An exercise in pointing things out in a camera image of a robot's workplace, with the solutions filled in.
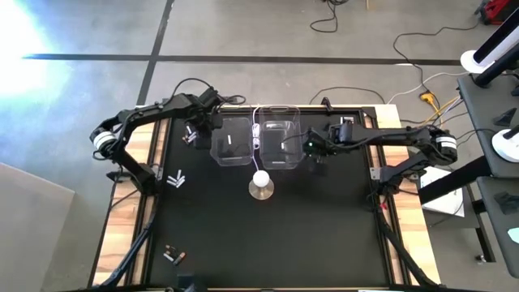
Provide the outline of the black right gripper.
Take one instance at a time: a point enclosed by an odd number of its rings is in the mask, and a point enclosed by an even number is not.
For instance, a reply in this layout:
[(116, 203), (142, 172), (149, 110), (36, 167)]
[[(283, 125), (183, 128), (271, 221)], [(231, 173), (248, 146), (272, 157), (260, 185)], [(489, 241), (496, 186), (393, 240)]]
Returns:
[(324, 138), (318, 131), (309, 127), (305, 133), (306, 136), (306, 155), (313, 157), (317, 165), (324, 165), (328, 156), (338, 154), (337, 149), (331, 142)]

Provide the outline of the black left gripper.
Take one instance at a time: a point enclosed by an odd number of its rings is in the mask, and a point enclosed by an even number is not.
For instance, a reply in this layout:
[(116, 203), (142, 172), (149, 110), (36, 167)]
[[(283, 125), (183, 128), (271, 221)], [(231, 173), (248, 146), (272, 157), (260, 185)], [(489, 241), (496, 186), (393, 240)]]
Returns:
[(213, 105), (190, 105), (187, 110), (187, 123), (193, 127), (205, 130), (198, 130), (196, 134), (197, 148), (212, 147), (212, 131), (214, 127), (222, 127), (222, 115), (213, 113)]

